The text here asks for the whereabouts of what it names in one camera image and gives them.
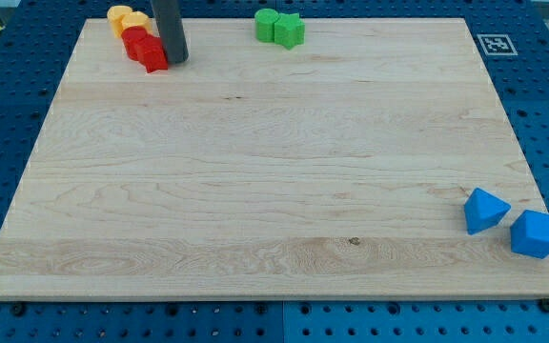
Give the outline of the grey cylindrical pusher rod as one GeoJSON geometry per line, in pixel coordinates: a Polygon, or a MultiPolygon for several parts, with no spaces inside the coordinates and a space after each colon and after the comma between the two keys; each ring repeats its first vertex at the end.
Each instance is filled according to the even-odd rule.
{"type": "Polygon", "coordinates": [[[181,64],[189,57],[178,0],[151,0],[152,12],[168,63],[181,64]]]}

